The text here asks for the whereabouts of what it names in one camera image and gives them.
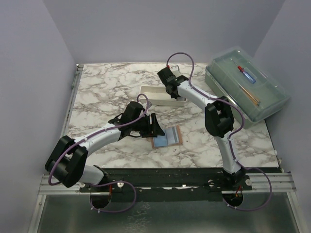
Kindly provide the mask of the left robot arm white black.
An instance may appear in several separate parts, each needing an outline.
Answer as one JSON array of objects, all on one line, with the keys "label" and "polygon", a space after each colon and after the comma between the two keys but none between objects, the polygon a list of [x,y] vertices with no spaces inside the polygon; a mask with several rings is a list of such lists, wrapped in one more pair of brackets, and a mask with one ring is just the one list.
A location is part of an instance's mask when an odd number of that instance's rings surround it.
[{"label": "left robot arm white black", "polygon": [[86,160],[104,146],[130,136],[131,132],[139,133],[141,138],[165,134],[156,115],[147,114],[143,105],[132,101],[123,113],[109,120],[98,131],[76,139],[67,135],[61,137],[45,164],[45,170],[65,187],[87,183],[102,192],[108,185],[107,174],[98,166],[86,165]]}]

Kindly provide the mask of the tan leather card holder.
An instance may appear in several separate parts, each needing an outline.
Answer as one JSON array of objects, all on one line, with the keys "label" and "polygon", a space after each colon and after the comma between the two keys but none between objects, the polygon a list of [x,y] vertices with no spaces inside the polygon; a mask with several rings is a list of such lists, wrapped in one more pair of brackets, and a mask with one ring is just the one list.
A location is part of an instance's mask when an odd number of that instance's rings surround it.
[{"label": "tan leather card holder", "polygon": [[173,126],[166,128],[164,130],[164,136],[158,136],[152,138],[151,144],[152,148],[161,148],[161,147],[169,147],[169,146],[176,146],[182,145],[182,135],[179,126]]}]

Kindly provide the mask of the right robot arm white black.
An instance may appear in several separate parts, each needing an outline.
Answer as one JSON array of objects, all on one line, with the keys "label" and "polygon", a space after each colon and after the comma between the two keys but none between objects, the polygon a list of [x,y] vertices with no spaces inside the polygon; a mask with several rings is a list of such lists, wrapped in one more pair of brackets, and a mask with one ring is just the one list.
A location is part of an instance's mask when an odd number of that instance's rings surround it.
[{"label": "right robot arm white black", "polygon": [[241,185],[245,171],[235,155],[236,150],[231,135],[234,129],[234,117],[228,99],[225,96],[217,98],[208,94],[192,85],[187,77],[176,76],[169,67],[163,68],[157,75],[172,99],[183,97],[204,111],[205,128],[216,139],[221,153],[224,186],[229,190],[235,190]]}]

